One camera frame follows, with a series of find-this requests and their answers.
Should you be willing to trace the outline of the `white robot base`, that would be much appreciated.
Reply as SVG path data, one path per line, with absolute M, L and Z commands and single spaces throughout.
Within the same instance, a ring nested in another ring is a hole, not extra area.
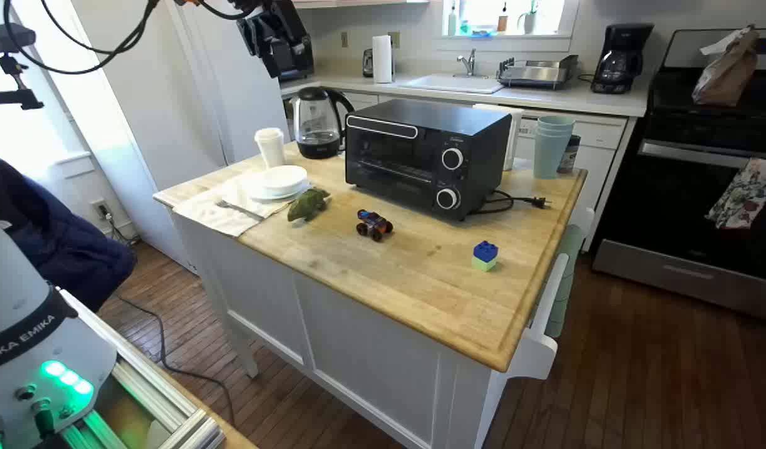
M 91 414 L 116 361 L 0 226 L 0 449 L 36 449 Z

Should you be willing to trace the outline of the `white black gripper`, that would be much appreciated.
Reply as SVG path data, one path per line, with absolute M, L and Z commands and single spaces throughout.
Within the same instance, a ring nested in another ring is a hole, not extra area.
M 293 0 L 263 0 L 263 10 L 240 21 L 240 35 L 280 81 L 315 73 L 313 40 Z

